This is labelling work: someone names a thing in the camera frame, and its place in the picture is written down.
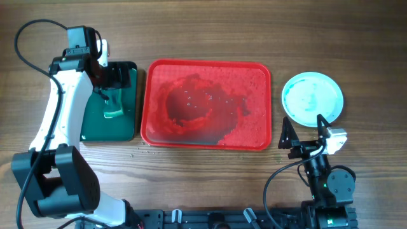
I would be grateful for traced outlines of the green scrubbing sponge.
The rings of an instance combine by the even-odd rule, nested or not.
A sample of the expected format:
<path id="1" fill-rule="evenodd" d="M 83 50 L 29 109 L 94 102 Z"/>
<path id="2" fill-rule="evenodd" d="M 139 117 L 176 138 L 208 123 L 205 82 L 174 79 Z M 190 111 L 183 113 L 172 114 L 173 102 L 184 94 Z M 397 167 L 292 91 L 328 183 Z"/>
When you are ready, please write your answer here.
<path id="1" fill-rule="evenodd" d="M 109 98 L 105 100 L 104 117 L 110 119 L 123 115 L 122 89 L 106 90 L 104 95 Z"/>

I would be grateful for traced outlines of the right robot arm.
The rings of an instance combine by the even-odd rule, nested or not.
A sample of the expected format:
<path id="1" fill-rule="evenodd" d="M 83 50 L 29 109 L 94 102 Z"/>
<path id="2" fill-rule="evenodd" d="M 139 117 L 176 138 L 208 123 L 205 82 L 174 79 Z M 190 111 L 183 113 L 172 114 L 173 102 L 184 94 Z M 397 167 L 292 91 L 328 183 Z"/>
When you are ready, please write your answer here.
<path id="1" fill-rule="evenodd" d="M 301 141 L 289 118 L 283 118 L 278 148 L 289 149 L 288 158 L 300 159 L 306 177 L 302 179 L 312 195 L 298 208 L 272 209 L 274 228 L 357 228 L 354 202 L 356 174 L 344 166 L 332 166 L 328 156 L 339 151 L 347 141 L 342 128 L 332 127 L 317 115 L 318 138 Z"/>

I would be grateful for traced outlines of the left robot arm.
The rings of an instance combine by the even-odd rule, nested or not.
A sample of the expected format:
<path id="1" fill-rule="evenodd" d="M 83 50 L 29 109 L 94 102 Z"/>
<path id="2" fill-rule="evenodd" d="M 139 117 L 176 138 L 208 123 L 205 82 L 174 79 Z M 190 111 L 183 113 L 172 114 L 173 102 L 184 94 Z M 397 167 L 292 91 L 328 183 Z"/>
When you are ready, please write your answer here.
<path id="1" fill-rule="evenodd" d="M 131 84 L 133 62 L 100 64 L 95 43 L 68 48 L 50 64 L 51 91 L 42 124 L 29 150 L 13 156 L 11 169 L 21 193 L 16 221 L 22 227 L 22 202 L 37 218 L 87 221 L 103 228 L 142 228 L 126 200 L 100 190 L 95 172 L 79 152 L 86 105 L 94 92 Z"/>

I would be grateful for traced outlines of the white plate tray corner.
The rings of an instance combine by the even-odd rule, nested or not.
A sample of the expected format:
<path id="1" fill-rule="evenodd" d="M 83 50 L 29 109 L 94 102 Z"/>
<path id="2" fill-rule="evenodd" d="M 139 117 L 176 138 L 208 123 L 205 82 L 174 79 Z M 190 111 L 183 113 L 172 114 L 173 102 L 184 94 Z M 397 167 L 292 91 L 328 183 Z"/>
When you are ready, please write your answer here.
<path id="1" fill-rule="evenodd" d="M 335 121 L 344 107 L 343 93 L 329 76 L 304 72 L 292 77 L 281 93 L 282 107 L 296 123 L 315 128 L 317 115 L 328 123 Z"/>

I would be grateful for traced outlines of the red plastic tray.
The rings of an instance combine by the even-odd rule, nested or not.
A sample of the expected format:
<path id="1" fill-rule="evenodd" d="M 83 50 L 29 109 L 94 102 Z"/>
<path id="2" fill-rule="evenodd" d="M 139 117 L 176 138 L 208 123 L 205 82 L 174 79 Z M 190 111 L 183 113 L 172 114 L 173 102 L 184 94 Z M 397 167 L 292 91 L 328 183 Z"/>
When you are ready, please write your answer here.
<path id="1" fill-rule="evenodd" d="M 272 141 L 272 75 L 257 62 L 158 59 L 140 134 L 152 146 L 261 151 Z"/>

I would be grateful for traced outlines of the black tray with green liquid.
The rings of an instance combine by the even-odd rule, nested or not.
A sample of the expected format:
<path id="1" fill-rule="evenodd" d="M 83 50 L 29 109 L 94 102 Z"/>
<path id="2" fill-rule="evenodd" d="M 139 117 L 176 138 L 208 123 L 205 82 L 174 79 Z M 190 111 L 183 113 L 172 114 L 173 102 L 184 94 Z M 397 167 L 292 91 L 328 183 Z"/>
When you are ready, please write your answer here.
<path id="1" fill-rule="evenodd" d="M 93 93 L 84 113 L 80 141 L 81 142 L 114 142 L 129 141 L 135 134 L 135 112 L 137 100 L 137 65 L 131 62 L 131 87 L 122 88 L 122 104 L 124 114 L 116 118 L 104 117 L 105 100 Z"/>

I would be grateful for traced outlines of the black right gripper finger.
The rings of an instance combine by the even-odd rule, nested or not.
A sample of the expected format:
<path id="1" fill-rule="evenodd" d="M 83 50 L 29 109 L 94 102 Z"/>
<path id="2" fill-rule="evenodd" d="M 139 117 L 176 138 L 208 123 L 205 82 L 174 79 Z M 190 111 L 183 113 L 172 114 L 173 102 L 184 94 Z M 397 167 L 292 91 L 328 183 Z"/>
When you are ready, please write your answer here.
<path id="1" fill-rule="evenodd" d="M 278 144 L 278 149 L 291 149 L 298 147 L 300 140 L 288 117 L 283 118 L 282 132 Z"/>
<path id="2" fill-rule="evenodd" d="M 328 128 L 331 124 L 321 114 L 317 115 L 317 131 L 319 139 L 328 138 Z"/>

